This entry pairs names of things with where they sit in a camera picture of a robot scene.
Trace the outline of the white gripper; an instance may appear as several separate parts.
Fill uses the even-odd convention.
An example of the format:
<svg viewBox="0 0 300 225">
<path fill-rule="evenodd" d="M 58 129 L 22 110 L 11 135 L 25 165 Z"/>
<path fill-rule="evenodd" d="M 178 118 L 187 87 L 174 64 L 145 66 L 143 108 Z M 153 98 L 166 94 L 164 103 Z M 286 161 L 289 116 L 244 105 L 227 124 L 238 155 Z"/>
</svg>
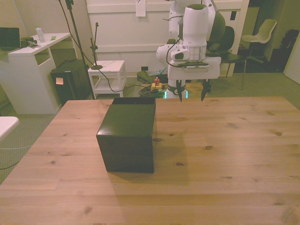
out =
<svg viewBox="0 0 300 225">
<path fill-rule="evenodd" d="M 210 79 L 217 79 L 220 75 L 221 57 L 207 57 L 203 60 L 204 64 L 196 62 L 196 65 L 187 65 L 183 67 L 168 66 L 168 79 L 176 80 L 176 88 L 180 101 L 182 101 L 182 93 L 186 89 L 183 80 L 204 79 L 201 92 L 201 101 L 205 95 L 211 91 Z"/>
</svg>

